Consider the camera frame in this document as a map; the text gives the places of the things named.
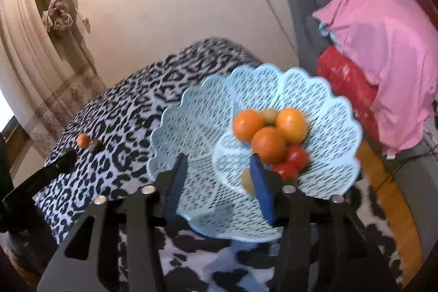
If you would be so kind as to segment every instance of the window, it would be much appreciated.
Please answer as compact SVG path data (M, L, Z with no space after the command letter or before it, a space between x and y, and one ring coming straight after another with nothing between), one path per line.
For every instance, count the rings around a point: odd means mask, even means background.
M0 91L0 132L4 130L13 116L14 113L6 102L6 99L4 99L3 93Z

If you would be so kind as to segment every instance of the light blue plastic basket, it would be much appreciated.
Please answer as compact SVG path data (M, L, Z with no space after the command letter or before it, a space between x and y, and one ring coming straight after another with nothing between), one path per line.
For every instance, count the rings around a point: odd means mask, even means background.
M241 66L229 77L213 75L187 89L179 106L164 111L160 127L151 135L152 180L173 166L178 153L188 155L178 213L195 231L246 242L280 237L281 230L268 225L257 199L240 183L251 150L234 137L231 125L244 109L286 107L301 110L309 124L305 145L310 165L299 178L299 188L328 199L353 185L360 170L355 154L362 129L349 101L334 97L325 79L309 77L301 68L282 73L273 65Z

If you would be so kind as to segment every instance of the curtain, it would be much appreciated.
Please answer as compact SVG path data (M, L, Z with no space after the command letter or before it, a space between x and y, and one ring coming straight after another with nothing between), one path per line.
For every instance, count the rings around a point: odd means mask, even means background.
M0 0L0 89L45 156L105 90L68 11L68 0Z

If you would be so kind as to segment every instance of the pile of fruit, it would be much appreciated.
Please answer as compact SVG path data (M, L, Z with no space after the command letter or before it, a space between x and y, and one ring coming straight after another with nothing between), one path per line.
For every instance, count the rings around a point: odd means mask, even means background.
M307 137L307 120L299 110L285 108L278 112L249 109L240 112L233 121L233 133L242 142L251 143L252 151L264 164L273 164L283 180L298 183L299 173L309 164L309 157L301 146ZM255 195L249 169L242 173L242 185Z

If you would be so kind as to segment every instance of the red tomato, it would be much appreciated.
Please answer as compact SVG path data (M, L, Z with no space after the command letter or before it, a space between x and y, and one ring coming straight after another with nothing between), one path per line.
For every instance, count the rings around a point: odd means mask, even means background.
M301 146L290 146L286 153L286 162L292 163L298 171L309 164L309 156Z
M298 178L298 169L291 162L281 162L274 165L271 171L278 172L283 180L287 178L292 178L296 180Z

